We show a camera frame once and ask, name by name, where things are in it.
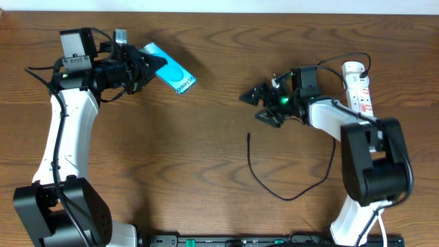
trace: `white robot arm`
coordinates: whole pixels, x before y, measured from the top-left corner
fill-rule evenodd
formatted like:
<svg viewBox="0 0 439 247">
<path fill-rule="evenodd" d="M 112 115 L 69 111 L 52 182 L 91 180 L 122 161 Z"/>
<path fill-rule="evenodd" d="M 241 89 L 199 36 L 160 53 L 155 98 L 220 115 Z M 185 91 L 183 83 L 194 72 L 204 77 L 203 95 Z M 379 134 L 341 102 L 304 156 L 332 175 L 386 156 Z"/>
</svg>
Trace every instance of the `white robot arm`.
<svg viewBox="0 0 439 247">
<path fill-rule="evenodd" d="M 109 39 L 101 44 L 109 57 L 93 60 L 92 31 Z M 43 160 L 32 185 L 16 189 L 14 207 L 35 246 L 136 247 L 142 239 L 135 227 L 112 221 L 108 206 L 88 182 L 90 136 L 100 103 L 109 102 L 101 99 L 102 91 L 123 86 L 112 100 L 139 92 L 167 61 L 126 44 L 126 38 L 120 39 L 126 37 L 124 30 L 116 30 L 114 40 L 95 28 L 60 35 L 64 58 L 49 68 L 54 70 L 51 82 L 32 72 L 47 68 L 26 68 L 52 94 L 52 118 Z M 58 200 L 64 210 L 52 211 Z"/>
<path fill-rule="evenodd" d="M 408 196 L 413 175 L 398 121 L 373 116 L 369 77 L 362 76 L 364 65 L 345 62 L 342 66 L 349 107 L 332 97 L 320 96 L 316 68 L 337 74 L 320 65 L 295 68 L 275 76 L 272 88 L 258 85 L 240 100 L 257 105 L 263 99 L 267 109 L 256 118 L 271 126 L 279 128 L 287 117 L 293 116 L 342 143 L 343 179 L 348 195 L 331 225 L 331 235 L 335 244 L 358 246 L 366 243 L 368 232 L 384 208 L 392 206 L 402 193 L 405 198 Z M 290 76 L 292 96 L 285 85 Z M 386 152 L 386 158 L 372 160 L 370 153 L 377 151 Z"/>
</svg>

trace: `green led light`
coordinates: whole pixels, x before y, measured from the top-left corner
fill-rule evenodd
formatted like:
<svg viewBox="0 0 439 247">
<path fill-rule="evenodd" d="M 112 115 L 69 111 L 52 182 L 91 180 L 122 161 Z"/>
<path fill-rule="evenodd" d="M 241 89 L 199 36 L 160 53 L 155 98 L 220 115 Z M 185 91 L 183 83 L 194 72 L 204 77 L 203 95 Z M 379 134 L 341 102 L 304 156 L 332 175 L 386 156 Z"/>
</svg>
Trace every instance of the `green led light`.
<svg viewBox="0 0 439 247">
<path fill-rule="evenodd" d="M 289 98 L 287 98 L 287 97 L 281 98 L 281 104 L 286 104 L 286 103 L 288 103 L 288 101 L 289 101 Z"/>
</svg>

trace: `smartphone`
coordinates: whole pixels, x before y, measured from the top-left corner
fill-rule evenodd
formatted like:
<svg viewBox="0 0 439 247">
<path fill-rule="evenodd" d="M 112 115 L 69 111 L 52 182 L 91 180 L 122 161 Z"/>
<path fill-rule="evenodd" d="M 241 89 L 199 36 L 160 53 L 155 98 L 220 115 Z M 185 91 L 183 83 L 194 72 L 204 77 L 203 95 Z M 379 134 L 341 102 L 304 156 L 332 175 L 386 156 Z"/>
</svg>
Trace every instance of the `smartphone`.
<svg viewBox="0 0 439 247">
<path fill-rule="evenodd" d="M 195 76 L 191 75 L 156 44 L 150 43 L 139 51 L 166 59 L 167 64 L 161 67 L 156 75 L 168 83 L 177 93 L 185 93 L 197 82 Z"/>
</svg>

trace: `wood grain surface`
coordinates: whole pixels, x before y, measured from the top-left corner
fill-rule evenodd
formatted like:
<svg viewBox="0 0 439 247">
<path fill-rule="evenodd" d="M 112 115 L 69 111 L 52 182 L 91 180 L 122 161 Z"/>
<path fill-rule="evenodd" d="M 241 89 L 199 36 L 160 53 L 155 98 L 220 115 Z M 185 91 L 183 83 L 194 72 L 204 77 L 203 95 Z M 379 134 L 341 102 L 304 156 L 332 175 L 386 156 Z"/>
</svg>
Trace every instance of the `wood grain surface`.
<svg viewBox="0 0 439 247">
<path fill-rule="evenodd" d="M 293 202 L 273 198 L 248 171 L 247 132 L 255 172 L 282 196 L 324 176 L 331 138 L 295 121 L 271 128 L 254 119 L 261 107 L 238 97 L 273 73 L 365 51 L 375 115 L 399 119 L 415 174 L 412 197 L 384 213 L 386 230 L 407 246 L 439 245 L 439 16 L 4 12 L 0 246 L 31 245 L 12 195 L 31 183 L 51 117 L 47 90 L 23 67 L 53 64 L 62 55 L 59 31 L 89 26 L 126 29 L 138 48 L 155 42 L 198 79 L 184 95 L 154 79 L 100 108 L 89 171 L 113 219 L 182 235 L 327 230 L 346 196 L 340 149 L 323 185 Z M 341 71 L 342 63 L 328 65 Z M 325 71 L 318 82 L 326 94 L 342 90 Z"/>
</svg>

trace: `white power strip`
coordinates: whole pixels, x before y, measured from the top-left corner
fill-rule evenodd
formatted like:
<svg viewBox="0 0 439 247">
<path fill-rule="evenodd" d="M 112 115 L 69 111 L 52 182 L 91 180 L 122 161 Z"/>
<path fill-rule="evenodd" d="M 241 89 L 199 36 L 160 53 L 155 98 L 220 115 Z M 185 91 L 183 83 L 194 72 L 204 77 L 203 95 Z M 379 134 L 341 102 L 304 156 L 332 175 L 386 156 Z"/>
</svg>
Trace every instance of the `white power strip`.
<svg viewBox="0 0 439 247">
<path fill-rule="evenodd" d="M 342 66 L 343 77 L 347 83 L 346 96 L 348 106 L 355 112 L 373 117 L 372 102 L 369 94 L 369 77 L 360 78 L 364 65 L 360 62 L 345 62 Z"/>
</svg>

